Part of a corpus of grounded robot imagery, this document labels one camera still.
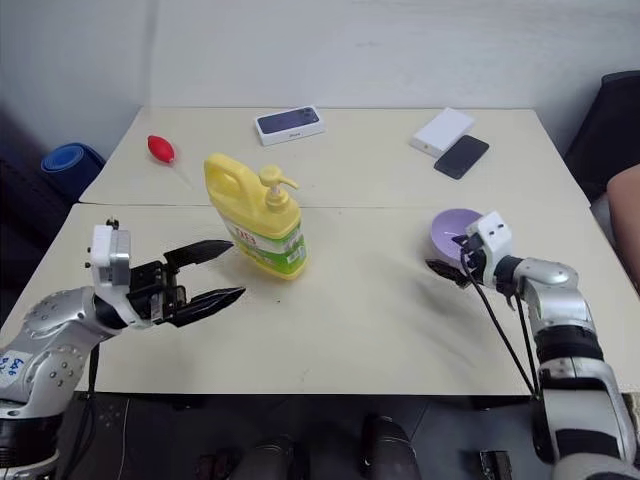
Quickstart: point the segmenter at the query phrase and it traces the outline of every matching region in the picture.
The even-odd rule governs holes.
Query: person's arm
[[[637,288],[640,286],[640,165],[613,177],[607,185],[607,194],[618,252]]]

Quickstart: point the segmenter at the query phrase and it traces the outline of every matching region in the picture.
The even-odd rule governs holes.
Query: black cable
[[[96,389],[96,377],[98,375],[98,361],[100,360],[100,344],[93,347],[91,350],[91,356],[89,358],[89,386],[87,388],[86,403],[82,410],[82,418],[78,425],[78,431],[76,432],[76,438],[73,442],[73,448],[71,449],[71,455],[67,462],[67,467],[64,469],[64,473],[60,477],[61,480],[69,480],[71,474],[80,464],[84,456],[86,455],[93,439],[96,436],[96,412],[95,412],[95,389]],[[87,429],[87,422],[91,419],[91,426],[87,439],[83,442],[82,439]]]
[[[487,309],[487,312],[489,312],[489,316],[491,317],[491,321],[493,322],[493,325],[496,327],[496,330],[498,330],[498,334],[500,334],[500,338],[502,338],[502,341],[504,342],[505,347],[507,347],[507,350],[509,350],[509,354],[511,354],[511,358],[515,362],[516,367],[518,367],[518,370],[520,371],[520,375],[522,375],[522,379],[527,384],[527,388],[531,392],[531,395],[535,395],[536,392],[534,391],[533,386],[529,381],[529,378],[527,378],[527,374],[524,371],[524,368],[522,368],[522,364],[520,363],[520,360],[518,359],[516,352],[513,350],[513,347],[511,346],[509,339],[507,338],[504,331],[502,330],[502,327],[498,323],[498,319],[496,318],[495,313],[493,313],[493,309],[489,304],[489,300],[487,299],[487,296],[484,294],[484,292],[480,288],[480,285],[478,285],[477,280],[473,277],[473,275],[471,275],[471,272],[469,271],[469,265],[467,265],[467,259],[465,258],[465,254],[463,250],[460,250],[460,263],[462,264],[462,269],[464,270],[465,275],[469,278],[469,281],[476,289],[476,292],[478,292],[478,295],[480,295],[480,298],[482,299],[482,303],[484,303],[484,306]]]
[[[533,388],[536,391],[535,396],[540,395],[540,386],[538,385],[538,375],[536,374],[536,365],[533,363],[533,352],[531,350],[531,341],[529,340],[529,331],[527,330],[527,321],[524,318],[524,310],[522,301],[518,294],[515,294],[516,305],[518,306],[518,316],[520,317],[520,326],[522,326],[522,335],[524,336],[524,344],[527,347],[527,358],[529,359],[529,368],[531,369],[531,380],[533,380]]]

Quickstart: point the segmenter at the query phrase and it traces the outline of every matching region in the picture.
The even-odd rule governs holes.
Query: floor
[[[82,402],[75,400],[61,429],[62,462]],[[526,403],[488,410],[465,398],[418,396],[149,396],[99,394],[98,430],[73,479],[195,479],[198,458],[220,447],[251,447],[287,433],[306,443],[312,479],[358,479],[362,419],[391,416],[411,437],[423,479],[478,479],[474,452],[506,450],[517,480],[550,478],[533,450]]]

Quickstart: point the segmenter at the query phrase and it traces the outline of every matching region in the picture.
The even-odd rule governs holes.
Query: white box
[[[471,130],[475,120],[453,108],[445,108],[411,137],[409,144],[434,158],[440,158]]]
[[[312,105],[263,115],[255,119],[255,124],[265,147],[325,131],[324,120]]]

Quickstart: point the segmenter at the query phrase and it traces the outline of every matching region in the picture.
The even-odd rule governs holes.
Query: red rubber bulb
[[[151,155],[164,163],[171,163],[175,157],[173,147],[171,144],[162,137],[155,135],[149,135],[147,137],[147,146]]]

